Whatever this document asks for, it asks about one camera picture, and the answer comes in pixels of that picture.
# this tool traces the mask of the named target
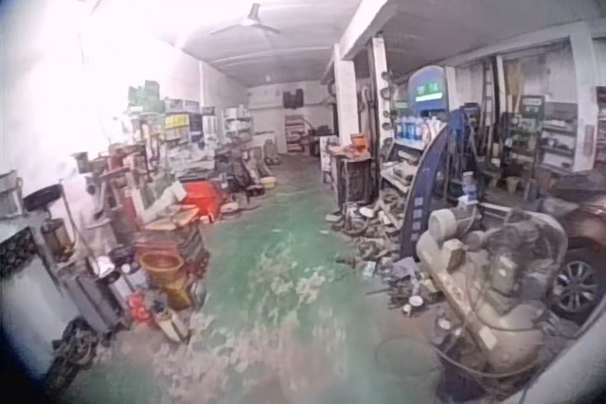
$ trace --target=rim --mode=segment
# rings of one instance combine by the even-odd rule
[[[587,262],[568,262],[556,276],[553,294],[556,305],[566,312],[580,312],[597,299],[597,280]]]

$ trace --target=plastic container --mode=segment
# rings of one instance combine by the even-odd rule
[[[185,182],[183,187],[187,193],[183,204],[195,205],[201,215],[207,215],[211,221],[219,216],[223,193],[215,184],[207,181]]]
[[[261,177],[260,182],[265,189],[272,189],[274,186],[276,186],[276,177]]]
[[[161,287],[169,286],[181,279],[185,272],[185,261],[172,252],[148,252],[140,259],[141,267]]]

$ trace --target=concrete floor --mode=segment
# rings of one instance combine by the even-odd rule
[[[439,362],[415,341],[418,320],[334,261],[355,245],[324,221],[334,198],[318,162],[285,157],[274,171],[259,209],[207,228],[209,297],[189,345],[147,326],[121,332],[65,402],[437,402]]]

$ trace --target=cable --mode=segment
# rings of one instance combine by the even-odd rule
[[[537,366],[539,364],[539,362],[537,360],[531,362],[530,364],[527,364],[526,366],[520,368],[520,369],[516,369],[515,371],[511,371],[509,373],[485,373],[483,371],[478,371],[477,369],[473,369],[470,368],[469,366],[464,365],[463,363],[460,363],[459,361],[456,361],[455,359],[449,357],[448,355],[446,355],[444,352],[442,352],[441,350],[439,350],[437,347],[430,345],[438,355],[440,355],[443,359],[445,359],[446,361],[448,361],[450,364],[453,364],[454,366],[462,369],[463,371],[466,371],[474,376],[480,376],[481,378],[512,378],[513,376],[519,376],[523,373],[525,373],[526,371],[529,371],[530,369],[534,368],[535,366]]]
[[[467,255],[465,255],[465,266],[467,268],[467,266],[469,264],[472,264],[473,266],[473,275],[475,275],[475,264],[473,262],[470,262],[469,259],[467,258]],[[471,305],[472,302],[472,297],[470,295],[470,280],[467,277],[466,274],[466,278],[465,278],[465,296],[467,297],[467,300],[470,302],[470,308],[473,311],[473,315],[477,318],[478,321],[480,321],[480,323],[482,323],[483,325],[487,326],[488,328],[492,329],[492,330],[497,330],[497,331],[506,331],[506,332],[510,332],[510,333],[524,333],[527,331],[536,331],[539,328],[537,328],[536,326],[533,326],[531,328],[505,328],[502,326],[498,326],[498,325],[493,325],[491,323],[486,322],[482,316],[480,316],[478,310],[477,310],[477,304],[480,302],[480,299],[482,298],[482,294],[484,293],[484,291],[486,290],[486,288],[488,287],[489,281],[487,280],[484,283],[484,286],[482,286],[482,289],[480,289],[480,291],[478,292],[478,296],[477,296],[477,300],[475,301],[475,303],[473,305]]]
[[[481,378],[512,378],[514,376],[519,376],[529,370],[531,370],[532,368],[536,367],[539,362],[537,360],[531,362],[530,364],[527,364],[526,366],[520,368],[520,369],[516,369],[515,371],[510,371],[507,373],[487,373],[484,371],[479,371],[477,369],[473,369],[469,366],[466,366],[465,364],[461,363],[460,361],[457,361],[455,359],[453,359],[452,357],[448,356],[447,354],[445,354],[444,352],[442,352],[440,349],[438,349],[437,347],[435,347],[434,345],[431,345],[429,343],[423,343],[420,342],[418,340],[414,340],[412,338],[408,338],[406,336],[396,336],[393,338],[387,338],[386,340],[381,341],[381,343],[379,343],[379,345],[375,348],[375,362],[377,364],[380,364],[378,361],[378,352],[379,349],[385,344],[388,343],[390,341],[395,341],[395,340],[408,340],[408,341],[414,341],[416,343],[420,343],[423,345],[426,345],[428,347],[430,347],[432,350],[436,351],[436,353],[441,356],[443,359],[445,359],[446,361],[448,361],[450,364],[456,366],[459,369],[462,369],[463,371],[473,375],[473,376],[478,376]],[[417,373],[417,374],[411,374],[410,376],[423,376],[425,374],[427,374],[428,371],[422,372],[422,373]]]

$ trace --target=car tire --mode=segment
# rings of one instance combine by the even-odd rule
[[[569,250],[554,279],[551,309],[582,325],[606,293],[606,266],[596,248]]]

